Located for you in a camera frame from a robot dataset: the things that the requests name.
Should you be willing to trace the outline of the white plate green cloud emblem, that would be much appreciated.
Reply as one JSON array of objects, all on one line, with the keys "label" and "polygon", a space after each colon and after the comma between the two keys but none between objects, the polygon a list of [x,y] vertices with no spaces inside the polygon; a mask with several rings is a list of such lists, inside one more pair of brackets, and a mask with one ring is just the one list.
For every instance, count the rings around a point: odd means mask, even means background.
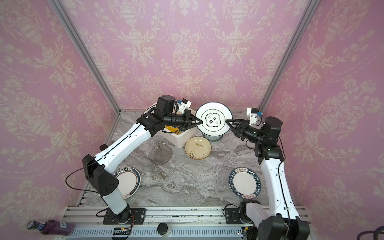
[{"label": "white plate green cloud emblem", "polygon": [[198,129],[205,135],[219,137],[226,134],[230,127],[226,120],[232,120],[231,110],[224,104],[209,102],[201,105],[196,110],[196,118],[202,121]]}]

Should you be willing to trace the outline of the yellow scalloped dotted plate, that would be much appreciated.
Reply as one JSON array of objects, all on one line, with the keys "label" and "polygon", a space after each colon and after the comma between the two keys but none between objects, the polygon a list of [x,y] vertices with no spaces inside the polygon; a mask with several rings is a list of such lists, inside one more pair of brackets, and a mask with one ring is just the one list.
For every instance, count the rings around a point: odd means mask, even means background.
[{"label": "yellow scalloped dotted plate", "polygon": [[174,128],[174,127],[171,127],[171,126],[165,126],[164,131],[170,132],[171,134],[176,134],[176,135],[181,134],[181,131],[179,130],[178,127]]}]

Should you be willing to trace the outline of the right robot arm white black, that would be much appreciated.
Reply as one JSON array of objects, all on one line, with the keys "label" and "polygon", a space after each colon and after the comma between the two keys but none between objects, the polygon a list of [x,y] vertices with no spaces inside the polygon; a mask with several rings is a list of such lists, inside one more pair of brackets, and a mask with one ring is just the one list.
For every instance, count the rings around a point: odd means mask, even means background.
[{"label": "right robot arm white black", "polygon": [[254,224],[259,240],[306,240],[310,236],[310,225],[301,219],[290,194],[285,175],[285,155],[278,144],[283,125],[275,117],[267,117],[263,126],[256,129],[249,120],[226,120],[230,130],[241,140],[255,144],[268,192],[269,210],[254,200],[240,203],[240,219],[245,224]]}]

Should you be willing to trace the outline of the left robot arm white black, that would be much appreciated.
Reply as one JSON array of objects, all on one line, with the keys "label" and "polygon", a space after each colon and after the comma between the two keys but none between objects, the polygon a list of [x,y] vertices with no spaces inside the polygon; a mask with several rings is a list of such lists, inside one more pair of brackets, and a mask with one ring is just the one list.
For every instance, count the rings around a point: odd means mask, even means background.
[{"label": "left robot arm white black", "polygon": [[136,123],[109,147],[102,147],[95,156],[83,158],[86,180],[107,204],[118,224],[126,224],[132,217],[131,208],[124,200],[113,172],[119,164],[142,143],[155,136],[166,126],[181,132],[201,125],[203,121],[192,114],[187,100],[176,100],[162,95],[157,103],[145,110]]}]

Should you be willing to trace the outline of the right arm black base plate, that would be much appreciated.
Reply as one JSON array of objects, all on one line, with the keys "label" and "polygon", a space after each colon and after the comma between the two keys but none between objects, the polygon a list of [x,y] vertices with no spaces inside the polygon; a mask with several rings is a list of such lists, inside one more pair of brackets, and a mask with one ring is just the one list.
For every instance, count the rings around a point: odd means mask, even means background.
[{"label": "right arm black base plate", "polygon": [[246,219],[237,208],[225,208],[223,212],[227,225],[254,224],[250,219]]}]

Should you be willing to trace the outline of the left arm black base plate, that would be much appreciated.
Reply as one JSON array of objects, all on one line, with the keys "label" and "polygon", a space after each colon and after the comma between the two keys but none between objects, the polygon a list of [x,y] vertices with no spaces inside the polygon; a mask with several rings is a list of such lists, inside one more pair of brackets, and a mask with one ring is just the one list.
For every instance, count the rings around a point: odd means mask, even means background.
[{"label": "left arm black base plate", "polygon": [[104,216],[104,225],[143,225],[146,209],[131,208],[129,211],[123,211],[116,215],[110,209],[107,209]]}]

